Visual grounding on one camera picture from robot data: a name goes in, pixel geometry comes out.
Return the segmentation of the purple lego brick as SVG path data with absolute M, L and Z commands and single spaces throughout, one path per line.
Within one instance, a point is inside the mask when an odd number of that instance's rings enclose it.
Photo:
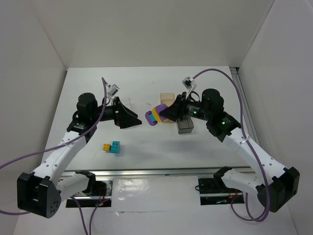
M 168 108 L 168 106 L 166 104 L 159 104 L 156 107 L 154 107 L 151 111 L 147 111 L 145 113 L 145 118 L 146 118 L 147 122 L 151 126 L 155 126 L 158 123 L 165 121 L 166 118 L 161 116 L 160 112 L 165 110 L 166 108 Z

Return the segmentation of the yellow lego piece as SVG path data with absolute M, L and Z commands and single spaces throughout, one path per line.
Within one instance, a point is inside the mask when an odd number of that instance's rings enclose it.
M 152 114 L 154 115 L 157 122 L 162 122 L 162 119 L 160 118 L 155 108 L 152 109 Z

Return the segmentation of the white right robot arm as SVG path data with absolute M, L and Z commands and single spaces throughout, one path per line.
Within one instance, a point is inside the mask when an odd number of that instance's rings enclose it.
M 182 93 L 160 115 L 172 121 L 186 117 L 206 121 L 210 134 L 235 151 L 257 174 L 252 177 L 223 167 L 214 175 L 218 184 L 256 195 L 270 212 L 277 212 L 297 194 L 299 171 L 276 161 L 245 134 L 241 124 L 224 111 L 224 99 L 217 90 L 204 90 L 200 101 Z

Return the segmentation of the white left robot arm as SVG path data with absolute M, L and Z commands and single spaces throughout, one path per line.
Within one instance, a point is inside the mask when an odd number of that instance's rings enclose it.
M 90 141 L 100 121 L 113 120 L 120 129 L 141 125 L 138 115 L 125 107 L 119 97 L 112 105 L 98 105 L 92 93 L 78 97 L 76 112 L 62 138 L 48 158 L 31 173 L 22 173 L 17 179 L 17 206 L 19 209 L 45 218 L 51 218 L 60 204 L 82 192 L 91 195 L 97 186 L 95 174 L 77 170 L 66 178 L 61 176 L 78 152 Z

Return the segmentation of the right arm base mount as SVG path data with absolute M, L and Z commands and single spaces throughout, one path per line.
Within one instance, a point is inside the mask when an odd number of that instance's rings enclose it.
M 200 203 L 204 205 L 243 204 L 241 191 L 233 188 L 218 186 L 213 178 L 199 178 L 195 190 L 200 194 Z

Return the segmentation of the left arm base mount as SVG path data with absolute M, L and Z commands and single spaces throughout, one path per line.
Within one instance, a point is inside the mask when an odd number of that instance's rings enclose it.
M 99 178 L 91 193 L 78 192 L 73 195 L 81 208 L 106 208 L 112 205 L 113 178 Z

